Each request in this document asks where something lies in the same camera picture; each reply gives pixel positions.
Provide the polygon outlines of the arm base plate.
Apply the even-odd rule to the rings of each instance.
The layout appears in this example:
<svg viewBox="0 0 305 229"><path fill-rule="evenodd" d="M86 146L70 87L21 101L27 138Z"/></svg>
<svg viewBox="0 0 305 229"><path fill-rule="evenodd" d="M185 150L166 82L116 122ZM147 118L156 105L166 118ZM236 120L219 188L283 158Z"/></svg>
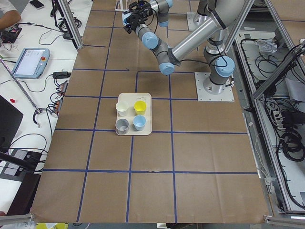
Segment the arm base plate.
<svg viewBox="0 0 305 229"><path fill-rule="evenodd" d="M188 12L186 14L188 31L194 31L204 20L204 16L198 14L197 12Z"/></svg>
<svg viewBox="0 0 305 229"><path fill-rule="evenodd" d="M232 86L227 79L223 85L210 81L210 73L195 72L197 98L200 102L234 102Z"/></svg>

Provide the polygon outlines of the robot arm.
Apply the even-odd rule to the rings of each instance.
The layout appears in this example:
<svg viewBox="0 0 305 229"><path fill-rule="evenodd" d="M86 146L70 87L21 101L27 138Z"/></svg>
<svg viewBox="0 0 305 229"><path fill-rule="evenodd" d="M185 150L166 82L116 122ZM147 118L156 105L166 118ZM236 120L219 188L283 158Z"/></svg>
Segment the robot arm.
<svg viewBox="0 0 305 229"><path fill-rule="evenodd" d="M155 15L160 27L167 27L169 23L169 9L173 6L172 0L138 0L129 5L122 15L125 28L135 30L145 24L149 16ZM215 9L215 1L201 0L198 3L196 22L207 17Z"/></svg>
<svg viewBox="0 0 305 229"><path fill-rule="evenodd" d="M149 16L156 15L159 26L168 26L169 9L172 0L138 0L129 5L122 13L122 23L127 33L135 32L143 45L151 50L159 64L160 72L170 75L175 66L185 61L185 57L199 47L204 41L208 44L204 49L206 64L211 67L210 76L205 79L203 86L210 94L221 94L228 78L235 69L234 61L223 55L225 44L223 31L230 26L243 11L243 0L209 0L206 4L198 5L198 15L207 19L180 41L173 48L159 38L146 25Z"/></svg>

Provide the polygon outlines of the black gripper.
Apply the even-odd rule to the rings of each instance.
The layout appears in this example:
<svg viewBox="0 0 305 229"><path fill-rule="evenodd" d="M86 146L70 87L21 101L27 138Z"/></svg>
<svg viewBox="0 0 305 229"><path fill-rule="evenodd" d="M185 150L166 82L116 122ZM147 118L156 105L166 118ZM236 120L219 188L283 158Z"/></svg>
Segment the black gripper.
<svg viewBox="0 0 305 229"><path fill-rule="evenodd" d="M137 27L141 24L145 24L146 18L141 18L136 13L131 13L131 15L127 18L128 24L123 26L124 30L130 34L132 31L135 31Z"/></svg>
<svg viewBox="0 0 305 229"><path fill-rule="evenodd" d="M128 7L129 12L138 14L141 18L152 16L151 4L147 1L135 1Z"/></svg>

